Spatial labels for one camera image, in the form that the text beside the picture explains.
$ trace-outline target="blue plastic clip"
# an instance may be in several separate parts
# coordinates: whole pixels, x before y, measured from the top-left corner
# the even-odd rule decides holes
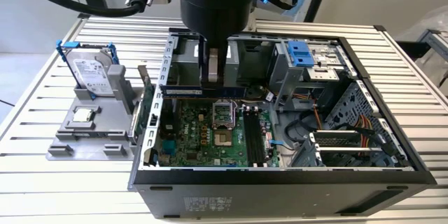
[[[76,41],[66,41],[64,43],[64,48],[78,48],[80,46],[81,46],[81,43]]]
[[[61,56],[62,61],[66,62],[66,57],[65,57],[65,54],[64,54],[61,44],[62,44],[62,40],[58,39],[57,42],[56,42],[56,51],[57,51],[58,55]]]
[[[293,58],[296,67],[314,66],[314,59],[309,53],[308,45],[304,41],[288,41],[288,53]]]
[[[269,140],[269,144],[284,145],[285,142],[282,142],[282,141],[277,141],[277,140]]]
[[[113,64],[120,64],[118,56],[117,56],[117,48],[114,47],[114,45],[112,44],[112,42],[106,45],[106,47],[110,49]]]

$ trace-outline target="white label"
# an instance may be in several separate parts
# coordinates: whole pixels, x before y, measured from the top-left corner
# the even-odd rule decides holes
[[[269,92],[269,94],[265,96],[265,100],[270,102],[272,98],[273,98],[273,93]]]
[[[322,57],[322,56],[316,56],[316,60],[317,60],[317,61],[326,61],[326,58]]]
[[[73,136],[90,136],[88,133],[73,133]]]
[[[184,197],[184,203],[189,212],[228,211],[232,197]]]
[[[202,94],[202,90],[168,89],[166,94]]]
[[[194,57],[197,58],[197,51],[198,51],[198,45],[194,46]],[[232,58],[232,54],[230,54],[230,46],[226,48],[226,58],[230,59]]]
[[[73,60],[85,88],[96,95],[113,94],[102,65],[96,60]]]

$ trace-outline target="green circuit board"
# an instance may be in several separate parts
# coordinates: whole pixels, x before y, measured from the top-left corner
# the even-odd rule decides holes
[[[213,130],[212,106],[184,104],[180,111],[176,151],[169,157],[169,166],[246,167],[246,145],[241,110],[236,111],[234,120],[234,128],[232,130]],[[266,122],[270,122],[269,114],[260,113],[260,123]],[[274,150],[272,158],[266,160],[266,164],[268,167],[277,166]]]

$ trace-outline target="hard drive label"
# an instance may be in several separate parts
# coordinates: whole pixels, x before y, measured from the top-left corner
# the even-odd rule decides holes
[[[73,60],[85,88],[96,95],[112,95],[112,88],[102,65],[96,60]]]

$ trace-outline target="slotted aluminum table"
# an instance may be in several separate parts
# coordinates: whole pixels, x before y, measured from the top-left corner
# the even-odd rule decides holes
[[[112,41],[126,78],[141,85],[136,67],[146,64],[154,83],[169,27],[182,27],[181,21],[92,17],[76,21],[64,40]],[[448,223],[448,101],[389,34],[372,26],[270,21],[257,21],[257,30],[348,39],[438,186],[369,217],[189,222]],[[154,219],[138,194],[126,191],[132,162],[45,160],[73,86],[68,67],[53,53],[0,126],[0,216],[6,216],[0,223],[149,223]]]

